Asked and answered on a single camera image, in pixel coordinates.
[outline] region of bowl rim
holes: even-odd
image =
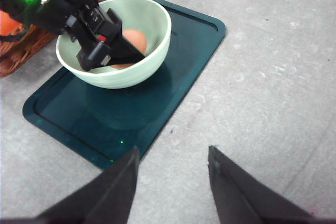
[[[113,2],[113,1],[117,1],[117,0],[105,0],[105,1],[102,1],[100,2],[99,4],[102,4],[102,3],[108,3],[108,2]],[[104,72],[104,73],[90,73],[90,72],[86,72],[84,70],[77,70],[71,66],[69,66],[61,57],[60,53],[59,53],[59,43],[60,43],[60,38],[61,36],[63,35],[59,35],[58,38],[57,38],[57,41],[56,41],[56,56],[57,56],[57,59],[59,60],[59,62],[62,64],[62,66],[64,66],[65,68],[67,68],[68,70],[70,70],[71,72],[73,72],[74,74],[80,74],[80,75],[84,75],[84,76],[112,76],[112,75],[115,75],[115,74],[120,74],[120,73],[123,73],[123,72],[126,72],[126,71],[130,71],[134,68],[137,68],[137,67],[140,67],[140,65],[142,64],[145,64],[146,61],[149,61],[151,58],[153,58],[158,51],[160,51],[163,46],[167,43],[167,41],[170,39],[170,34],[171,34],[171,30],[172,30],[172,21],[171,21],[171,18],[170,18],[170,15],[168,13],[168,11],[162,6],[160,5],[159,3],[153,1],[153,0],[141,0],[141,1],[146,1],[146,2],[150,2],[152,4],[155,4],[157,7],[159,7],[163,13],[165,14],[165,17],[168,21],[168,28],[167,28],[167,31],[161,41],[161,43],[158,45],[158,47],[152,51],[148,56],[146,56],[144,59],[142,59],[141,61],[127,67],[127,68],[123,68],[123,69],[116,69],[115,71],[111,71],[111,72]]]

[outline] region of light green bowl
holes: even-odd
[[[160,67],[168,51],[172,28],[168,12],[152,0],[106,0],[100,6],[105,11],[112,8],[122,19],[123,29],[137,29],[145,34],[145,58],[124,69],[102,67],[86,72],[76,57],[79,44],[72,43],[68,35],[61,35],[56,43],[58,60],[81,80],[101,88],[126,88],[146,80]]]

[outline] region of wicker basket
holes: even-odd
[[[11,34],[23,29],[23,25],[19,25]],[[20,41],[0,42],[0,77],[13,73],[54,37],[54,34],[31,25]]]

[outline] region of dark green tray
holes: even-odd
[[[218,19],[164,0],[172,19],[171,44],[158,71],[125,89],[91,86],[65,68],[23,107],[24,117],[104,169],[137,146],[143,156],[225,35]]]

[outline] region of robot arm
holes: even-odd
[[[144,58],[122,36],[122,20],[112,9],[103,11],[98,0],[0,0],[0,9],[26,26],[67,32],[72,41],[78,40],[77,58],[85,71]]]

